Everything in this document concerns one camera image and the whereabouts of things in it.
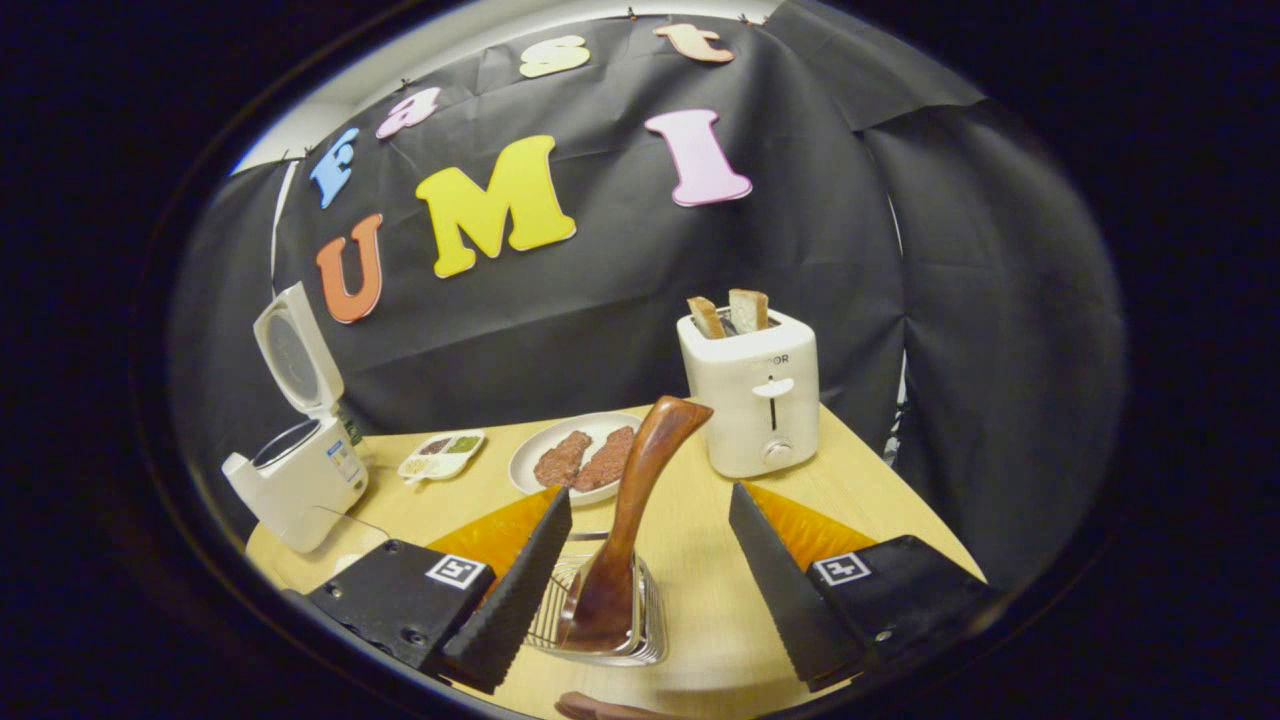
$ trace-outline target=toast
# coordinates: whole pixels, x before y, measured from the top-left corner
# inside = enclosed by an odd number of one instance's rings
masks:
[[[718,340],[724,337],[724,325],[716,314],[716,306],[703,296],[689,299],[689,311],[694,314],[694,325],[701,331],[704,337]]]
[[[739,334],[769,327],[769,296],[754,290],[728,291],[728,318]]]

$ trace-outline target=plate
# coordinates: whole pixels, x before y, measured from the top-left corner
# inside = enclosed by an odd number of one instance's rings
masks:
[[[534,495],[547,489],[539,484],[538,478],[534,477],[534,466],[538,465],[538,460],[543,456],[543,454],[559,445],[561,441],[568,437],[568,434],[573,430],[580,430],[591,436],[591,445],[589,445],[586,452],[582,454],[582,465],[585,466],[586,462],[595,455],[595,451],[604,447],[604,441],[609,437],[609,433],[622,425],[630,425],[631,429],[639,430],[640,418],[627,415],[626,413],[591,413],[590,415],[579,415],[577,418],[570,418],[556,423],[545,430],[541,430],[534,437],[526,439],[525,445],[521,445],[520,448],[516,450],[516,454],[511,456],[511,465],[508,466],[511,483],[525,495]],[[570,488],[568,502],[573,507],[580,507],[582,505],[608,500],[618,493],[620,482],[621,480],[613,480],[604,487],[588,492],[577,492],[576,489]]]
[[[447,480],[462,471],[467,460],[484,445],[484,430],[456,430],[452,433],[434,434],[413,448],[399,466],[399,474],[404,483],[419,480]],[[456,450],[454,445],[463,438],[467,441],[466,450]]]

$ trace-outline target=wire rack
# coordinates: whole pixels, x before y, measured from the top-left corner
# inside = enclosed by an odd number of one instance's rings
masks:
[[[570,539],[598,539],[602,537],[608,537],[608,533],[570,536]],[[543,602],[525,635],[525,644],[567,660],[593,665],[639,666],[653,665],[662,660],[667,653],[667,633],[662,605],[658,600],[658,585],[653,582],[653,575],[649,574],[644,560],[640,560],[639,555],[632,557],[632,618],[631,630],[627,633],[625,643],[613,650],[585,652],[564,650],[556,642],[561,610],[564,607],[564,601],[568,600],[568,588],[573,584],[579,569],[591,559],[591,555],[566,555],[552,569],[550,580],[543,592]]]

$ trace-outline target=rice cooker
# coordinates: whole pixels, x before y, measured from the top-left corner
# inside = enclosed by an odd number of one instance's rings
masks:
[[[253,336],[280,392],[307,419],[252,460],[233,452],[223,474],[266,529],[289,548],[310,552],[364,495],[369,470],[338,416],[342,375],[302,283],[266,306],[253,323]]]
[[[717,310],[728,318],[728,307]],[[818,451],[818,345],[809,325],[768,311],[768,327],[708,338],[692,315],[676,322],[689,389],[716,410],[703,425],[712,468],[750,478]]]

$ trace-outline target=white toaster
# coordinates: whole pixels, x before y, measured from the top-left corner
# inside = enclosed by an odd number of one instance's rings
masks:
[[[722,319],[728,309],[717,310]],[[751,478],[818,451],[818,343],[809,325],[769,310],[763,331],[718,340],[692,315],[676,322],[694,401],[716,411],[700,432],[712,468]]]

